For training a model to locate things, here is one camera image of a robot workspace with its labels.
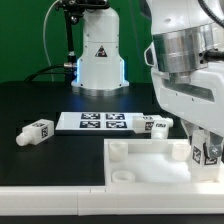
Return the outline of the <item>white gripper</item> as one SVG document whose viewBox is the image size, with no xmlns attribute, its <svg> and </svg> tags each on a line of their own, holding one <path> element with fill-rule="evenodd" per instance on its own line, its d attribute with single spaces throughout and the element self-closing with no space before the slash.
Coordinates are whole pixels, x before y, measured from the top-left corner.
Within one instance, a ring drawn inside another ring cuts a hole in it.
<svg viewBox="0 0 224 224">
<path fill-rule="evenodd" d="M 181 125 L 189 143 L 195 124 L 210 131 L 206 134 L 205 155 L 210 159 L 220 157 L 224 141 L 224 63 L 210 62 L 207 68 L 193 71 L 189 84 L 174 84 L 156 68 L 151 69 L 151 76 L 160 107 L 184 119 Z"/>
</svg>

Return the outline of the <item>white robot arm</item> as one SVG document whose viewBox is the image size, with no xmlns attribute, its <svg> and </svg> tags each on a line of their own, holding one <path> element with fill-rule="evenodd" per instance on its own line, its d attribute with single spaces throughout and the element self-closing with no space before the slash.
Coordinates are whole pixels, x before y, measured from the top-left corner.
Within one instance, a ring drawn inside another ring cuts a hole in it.
<svg viewBox="0 0 224 224">
<path fill-rule="evenodd" d="M 210 159 L 224 144 L 224 11 L 220 0 L 139 0 L 151 19 L 145 62 L 160 106 L 183 120 L 192 144 Z M 84 12 L 76 90 L 108 94 L 126 86 L 119 17 L 97 5 Z"/>
</svg>

